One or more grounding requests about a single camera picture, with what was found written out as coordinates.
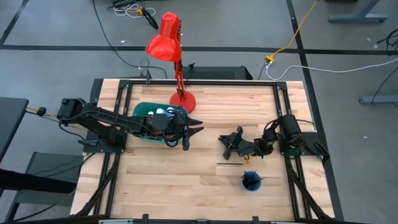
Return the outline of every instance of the black cable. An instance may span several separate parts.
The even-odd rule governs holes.
[[[392,31],[385,39],[379,40],[377,44],[380,44],[383,41],[386,41],[386,51],[389,50],[389,47],[394,48],[392,51],[395,52],[398,49],[398,38],[396,38],[395,41],[392,41],[392,38],[398,37],[398,35],[395,35],[395,33],[398,32],[398,29]]]
[[[40,116],[40,115],[38,115],[37,113],[33,113],[33,112],[30,112],[30,111],[25,111],[25,112],[26,112],[26,113],[29,113],[29,114],[33,114],[33,115],[39,116],[39,117],[44,118],[44,119],[49,119],[49,120],[51,120],[51,121],[54,121],[54,122],[59,123],[57,120],[50,118],[48,115]]]
[[[132,65],[132,64],[128,63],[127,61],[125,61],[125,60],[119,55],[119,53],[116,51],[116,49],[112,46],[111,42],[108,40],[108,37],[107,37],[106,34],[105,34],[105,30],[104,30],[104,27],[102,26],[100,17],[98,16],[97,8],[95,7],[95,0],[92,0],[92,1],[93,1],[93,7],[94,7],[95,15],[97,16],[97,20],[98,20],[99,26],[101,27],[102,33],[104,34],[104,37],[105,37],[105,40],[107,41],[107,43],[109,44],[109,46],[112,48],[113,52],[114,52],[114,53],[120,58],[120,60],[121,60],[122,62],[124,62],[126,65],[131,66],[131,67],[133,67],[133,68],[140,68],[140,66]],[[167,79],[167,72],[166,72],[166,70],[164,70],[164,68],[157,67],[157,66],[144,66],[143,68],[157,68],[157,69],[161,69],[161,70],[163,70],[164,75],[165,75],[165,77],[166,77],[166,79]]]
[[[79,135],[79,134],[76,134],[76,133],[73,133],[73,132],[71,132],[71,131],[68,131],[68,130],[64,129],[64,128],[61,126],[60,123],[58,123],[58,127],[60,127],[60,129],[61,129],[62,131],[65,131],[65,132],[68,133],[68,134],[72,134],[72,135],[74,135],[74,136],[78,136],[78,137],[80,137],[82,140],[85,140],[85,139],[83,138],[83,136],[81,136],[81,135]]]
[[[68,162],[68,163],[66,163],[66,164],[59,164],[59,165],[57,165],[56,167],[54,167],[53,169],[42,170],[42,171],[40,171],[40,172],[36,172],[36,173],[30,174],[30,175],[37,175],[37,174],[41,174],[41,173],[43,173],[43,172],[50,172],[50,171],[56,170],[58,167],[67,166],[67,165],[72,164],[73,162],[75,162],[76,160],[80,159],[81,157],[82,157],[82,156],[78,156],[78,157],[72,159],[70,162]]]
[[[391,77],[391,75],[394,74],[394,72],[396,72],[397,69],[398,69],[398,67],[397,67],[396,69],[394,69],[394,71],[392,71],[392,72],[390,73],[390,75],[383,81],[383,83],[380,85],[380,87],[379,87],[379,88],[377,89],[377,91],[374,93],[374,95],[373,95],[373,97],[372,97],[372,102],[371,102],[371,103],[373,103],[373,100],[374,100],[374,98],[376,97],[377,93],[379,93],[381,87],[386,83],[386,81]]]
[[[83,164],[84,164],[89,158],[91,158],[91,157],[94,156],[94,155],[95,155],[95,153],[92,153],[91,155],[89,155],[83,162],[81,162],[81,164],[75,165],[75,166],[73,166],[73,167],[71,167],[71,168],[67,168],[67,169],[62,170],[62,171],[60,171],[60,172],[56,172],[56,173],[54,173],[54,174],[45,175],[45,176],[43,176],[43,177],[52,177],[52,176],[54,176],[54,175],[58,175],[58,174],[61,174],[61,173],[63,173],[63,172],[72,170],[72,169],[74,169],[74,168],[76,168],[76,167],[79,167],[79,172],[80,172],[80,169],[81,169],[81,167],[83,166]]]
[[[16,219],[16,220],[12,220],[12,221],[9,221],[9,222],[4,222],[4,223],[1,223],[1,224],[16,223],[16,222],[25,220],[25,219],[27,219],[27,218],[36,216],[36,215],[38,215],[38,214],[41,214],[41,213],[43,213],[43,212],[49,210],[50,208],[55,207],[55,206],[61,204],[62,202],[66,201],[66,200],[67,200],[70,196],[72,196],[75,192],[76,192],[76,189],[75,189],[74,191],[70,192],[64,199],[60,200],[59,202],[57,202],[57,203],[55,203],[55,204],[53,204],[53,205],[48,206],[47,208],[45,208],[45,209],[43,209],[43,210],[40,210],[40,211],[38,211],[38,212],[35,212],[35,213],[31,214],[31,215],[27,215],[27,216],[22,217],[22,218],[18,218],[18,219]]]
[[[260,74],[259,74],[259,77],[257,78],[257,80],[260,80],[260,77],[261,77],[261,75],[262,75],[262,71],[263,71],[263,69],[266,67],[266,63],[262,66],[262,68],[261,68],[261,70],[260,70]]]
[[[268,123],[266,124],[266,126],[264,127],[264,129],[267,129],[267,127],[268,127],[269,124],[271,124],[272,122],[275,122],[275,121],[277,121],[277,120],[278,120],[278,119],[275,119],[275,120],[272,120],[272,121],[268,122]]]
[[[303,122],[307,122],[307,123],[313,124],[312,121],[306,121],[306,120],[301,120],[301,119],[296,119],[296,121],[303,121]]]

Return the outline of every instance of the lamp base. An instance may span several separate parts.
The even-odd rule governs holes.
[[[174,93],[172,97],[170,98],[170,104],[171,105],[182,105],[189,113],[191,113],[194,109],[195,106],[197,105],[197,101],[194,97],[194,95],[188,91],[185,91],[185,96],[182,101],[180,101],[180,96],[178,93]]]

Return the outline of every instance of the mounting plate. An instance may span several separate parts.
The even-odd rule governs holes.
[[[310,150],[303,148],[301,149],[301,156],[320,156],[322,153],[317,147],[315,147],[315,142],[320,142],[318,133],[301,133],[301,138],[305,141]],[[286,153],[286,146],[284,142],[279,141],[280,154],[284,155]],[[289,156],[297,156],[297,151],[290,151]]]
[[[126,148],[127,133],[126,132],[121,133],[120,144],[118,144],[117,146],[100,141],[98,135],[92,131],[87,132],[86,140],[94,140],[98,142],[97,145],[85,144],[83,152],[122,153]]]

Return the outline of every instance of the concrete floor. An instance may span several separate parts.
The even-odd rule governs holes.
[[[2,33],[22,0],[0,1]],[[302,27],[305,49],[384,50],[374,45],[396,29],[394,0],[381,1],[375,13],[388,13],[383,24],[330,24],[329,14],[358,10],[356,4],[320,1]],[[293,0],[298,21],[312,1]],[[96,0],[104,29],[115,46],[145,46],[156,31],[145,19],[118,17],[107,11],[107,0]],[[183,45],[193,47],[268,47],[289,43],[293,35],[285,1],[278,0],[164,0],[147,1],[159,22],[165,11],[175,11],[183,20]],[[90,0],[30,0],[7,38],[6,45],[107,46]],[[267,54],[256,52],[184,52],[183,64],[198,66],[244,65],[256,79]],[[128,62],[139,63],[145,52],[120,52]],[[310,55],[311,67],[344,70],[382,63],[397,56]],[[171,63],[149,58],[172,77]],[[279,54],[270,75],[278,77],[289,65],[300,65],[298,54]],[[395,105],[360,105],[358,98],[372,95],[395,69],[396,63],[348,74],[311,71],[325,128],[336,184],[345,220],[394,223],[398,209],[398,108]],[[163,78],[160,71],[151,71]],[[136,76],[139,71],[123,64],[110,51],[0,50],[0,96],[28,98],[34,107],[46,106],[56,113],[64,97],[88,99],[95,78]],[[301,69],[291,69],[284,80],[304,80]],[[389,79],[379,94],[398,94],[398,75]],[[81,154],[76,138],[64,134],[50,121],[25,116],[11,143],[3,169],[24,172],[32,152]],[[13,193],[0,199],[7,208]],[[45,206],[24,205],[17,217]],[[65,217],[68,207],[51,209],[36,218]],[[7,209],[0,210],[0,220]]]

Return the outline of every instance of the wooden tabletop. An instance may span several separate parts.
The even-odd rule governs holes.
[[[113,111],[118,83],[117,79],[103,81],[99,107]],[[297,119],[311,121],[303,83],[287,82],[287,87],[293,114]],[[167,104],[175,89],[174,85],[134,85],[129,116],[140,102]],[[245,140],[261,137],[266,123],[277,118],[272,88],[188,85],[187,91],[197,99],[197,107],[189,116],[203,121],[204,130],[190,139],[189,151],[183,151],[181,145],[169,148],[129,134],[121,156],[111,218],[141,218],[148,213],[155,219],[251,220],[258,216],[260,220],[293,220],[285,162],[278,144],[264,159],[251,157],[243,161],[233,153],[226,161],[224,145],[218,140],[219,135],[231,134],[238,125],[243,127]],[[313,130],[311,124],[299,125],[302,131]],[[79,211],[97,188],[103,157],[96,154],[82,167],[71,214]],[[324,212],[334,217],[321,160],[302,156],[302,164],[308,191]],[[258,191],[248,192],[241,187],[240,177],[245,170],[256,170],[265,177]],[[303,217],[301,194],[296,192]]]

